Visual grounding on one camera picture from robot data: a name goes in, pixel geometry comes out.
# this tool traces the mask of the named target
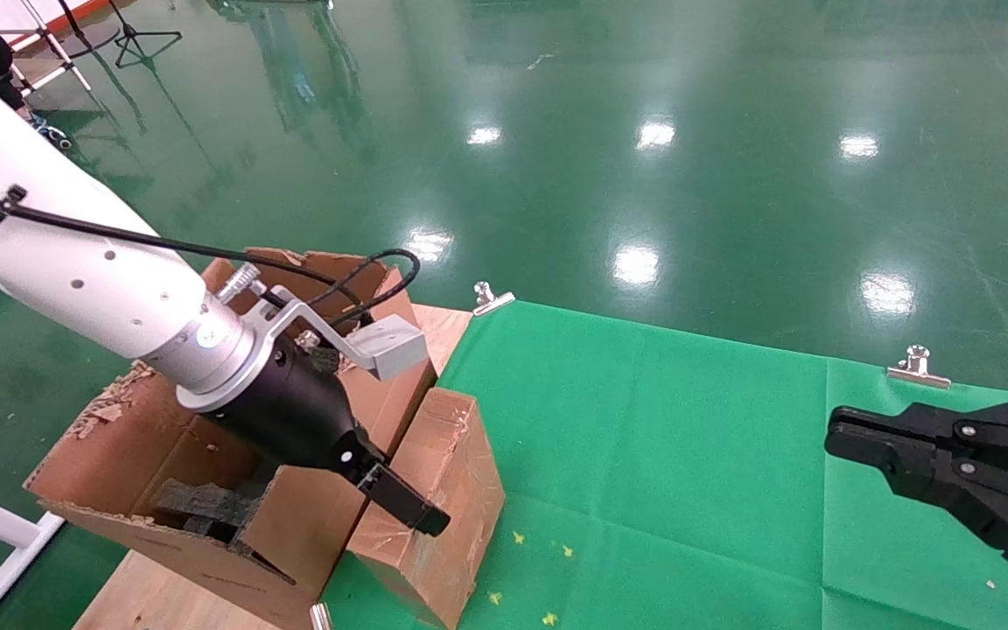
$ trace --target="green backdrop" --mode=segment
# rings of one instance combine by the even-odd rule
[[[839,404],[1008,392],[526,302],[474,320],[439,384],[480,400],[507,491],[465,629],[1008,627],[998,551],[824,452]],[[416,623],[349,555],[326,602],[339,630]]]

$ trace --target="silver bracket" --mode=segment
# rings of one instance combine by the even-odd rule
[[[287,288],[275,286],[271,292],[287,303],[281,310],[275,304],[260,299],[243,316],[244,320],[255,326],[256,332],[264,332],[263,339],[273,342],[294,320],[303,320],[313,327],[318,335],[328,339],[333,348],[347,356],[350,362],[372,372],[381,381],[392,378],[427,358],[427,338],[422,331],[398,314],[388,314],[371,326],[340,336],[325,319],[307,303],[297,299]]]
[[[348,357],[350,362],[365,368],[372,376],[387,380],[399,375],[417,364],[424,362],[427,355],[427,338],[422,331],[403,320],[398,314],[388,314],[371,326],[359,328],[347,336],[340,336],[307,303],[297,299],[283,286],[270,289],[285,302],[281,309],[260,298],[251,310],[240,316],[240,320],[255,335],[255,347],[240,370],[207,394],[194,394],[183,387],[176,388],[176,399],[185,409],[204,412],[224,406],[236,398],[247,386],[255,381],[259,371],[271,356],[275,339],[282,335],[295,320],[303,320],[328,339],[334,348]]]
[[[473,309],[474,318],[488,314],[488,312],[504,306],[505,303],[515,301],[515,295],[512,295],[512,291],[508,291],[504,295],[494,294],[492,288],[488,286],[488,282],[473,284],[473,291],[476,291],[477,294],[477,307]]]
[[[893,379],[911,381],[919,384],[926,384],[928,387],[948,389],[952,386],[952,379],[943,376],[929,374],[927,371],[927,358],[931,355],[927,348],[913,344],[908,347],[908,358],[897,363],[897,367],[885,368],[885,374]]]

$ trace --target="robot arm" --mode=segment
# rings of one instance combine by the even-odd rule
[[[228,299],[259,286],[250,266],[214,295],[175,252],[67,230],[43,216],[156,236],[0,101],[2,290],[118,355],[143,359],[176,383],[183,406],[269,459],[337,472],[405,525],[432,535],[445,529],[448,515],[388,469],[336,375],[313,367],[283,336],[302,319],[353,362],[388,378],[427,358],[420,331],[390,316],[343,339],[283,287],[259,287],[256,305],[236,314]]]

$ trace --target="torn cardboard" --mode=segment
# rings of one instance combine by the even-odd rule
[[[419,619],[455,630],[504,505],[476,399],[428,391],[391,468],[451,515],[449,527],[432,538],[369,505],[348,550]]]
[[[363,262],[352,255],[249,252],[335,278]],[[214,260],[203,274],[209,290],[219,289],[231,272],[231,263]],[[302,299],[326,290],[324,283],[279,268],[262,268],[261,279]],[[399,280],[398,268],[375,262],[348,287],[367,300]],[[255,297],[245,294],[229,305],[242,312],[253,302]],[[351,307],[336,294],[317,310],[332,319]],[[405,291],[372,311],[377,320],[398,314],[417,324]],[[343,327],[342,334],[351,327]],[[375,446],[389,453],[435,375],[431,363],[423,362],[388,381],[352,367],[339,378],[353,414]],[[153,506],[157,490],[169,480],[236,489],[256,475],[259,464],[247,444],[181,407],[172,382],[136,364],[85,408],[25,487],[44,509],[148,555],[272,625],[311,630],[308,607],[321,598],[365,503],[340,475],[278,467],[232,545],[183,531],[183,518]]]

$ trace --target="wooden board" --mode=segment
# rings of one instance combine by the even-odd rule
[[[471,312],[421,306],[414,316],[440,374],[472,319]],[[73,630],[276,630],[248,611],[128,551]]]

